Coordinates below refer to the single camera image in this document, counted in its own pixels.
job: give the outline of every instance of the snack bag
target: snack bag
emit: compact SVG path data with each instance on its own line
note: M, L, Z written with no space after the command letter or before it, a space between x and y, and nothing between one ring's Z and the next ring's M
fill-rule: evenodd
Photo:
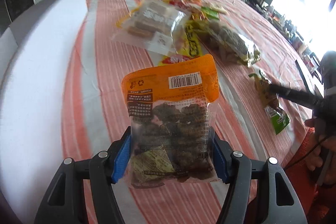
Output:
M275 133L278 135L290 122L287 113L282 109L277 94L268 91L271 81L266 78L263 70L259 70L259 75L252 73L249 77L254 77L254 85L259 93L262 106L267 116L271 120Z
M211 151L219 88L211 55L130 73L122 90L131 119L130 185L218 180Z
M168 55L176 53L174 33L183 28L190 17L159 0L144 0L126 18L118 21L120 31L114 40L141 47L152 52Z
M181 32L179 38L176 38L174 44L177 53L164 56L159 66L184 62L203 56L199 38L194 32L191 21L186 23L184 31Z
M260 60L260 51L253 41L217 20L194 21L194 31L223 62L234 62L251 67Z

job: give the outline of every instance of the striped tablecloth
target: striped tablecloth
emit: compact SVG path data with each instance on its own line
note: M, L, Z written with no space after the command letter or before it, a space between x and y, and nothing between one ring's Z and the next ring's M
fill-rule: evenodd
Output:
M262 52L256 67L272 81L292 88L304 88L295 65L297 53L265 19L240 0L220 1L229 12L221 16L232 28L253 40ZM63 155L75 160L92 157L118 140L130 125L121 81L135 70L155 66L157 53L113 41L115 24L140 0L87 0L88 15L78 33L64 87L62 146ZM262 108L253 79L253 68L216 61L220 97L216 131L233 149L252 159L274 156L286 165L304 139L303 121L311 111L280 100L291 118L279 135ZM215 223L227 192L221 182L170 183L154 189L129 189L123 180L113 185L126 223ZM251 198L256 184L251 185ZM97 223L90 198L89 182L85 196L90 223Z

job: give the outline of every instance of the metal screw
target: metal screw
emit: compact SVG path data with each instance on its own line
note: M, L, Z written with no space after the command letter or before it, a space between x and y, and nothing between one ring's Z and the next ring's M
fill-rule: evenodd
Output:
M270 157L268 160L271 164L277 164L278 163L278 160L274 157Z
M64 162L64 164L70 164L70 163L72 163L72 159L71 158L66 158L63 162Z
M98 154L98 157L99 158L106 158L107 157L107 152L106 151L100 151L99 154Z
M235 156L236 158L241 158L243 156L243 153L241 153L240 151L233 151L233 156Z

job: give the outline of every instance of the green snack bag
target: green snack bag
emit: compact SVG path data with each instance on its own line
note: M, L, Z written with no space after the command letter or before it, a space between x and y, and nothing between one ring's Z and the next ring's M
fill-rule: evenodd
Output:
M211 10L208 7L202 7L202 12L206 14L206 16L208 17L208 19L215 19L215 20L219 20L219 15L218 12Z
M271 81L266 78L263 70L259 70L259 75L256 73L249 74L249 77L254 77L254 85L259 93L262 106L278 135L290 122L290 118L287 113L282 109L278 96L268 91L268 86Z

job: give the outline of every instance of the black cable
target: black cable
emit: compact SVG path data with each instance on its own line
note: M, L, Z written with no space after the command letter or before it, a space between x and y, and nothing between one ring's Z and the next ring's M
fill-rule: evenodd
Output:
M311 150L309 150L309 152L307 154L305 154L303 157L299 158L297 161L293 162L291 165L286 166L284 168L284 170L286 171L290 167L292 167L292 166L296 165L297 163L299 163L300 161L304 160L310 153L312 153L315 150L316 147L318 147L321 143L323 143L329 137L330 137L330 135L323 138L318 144L316 144Z

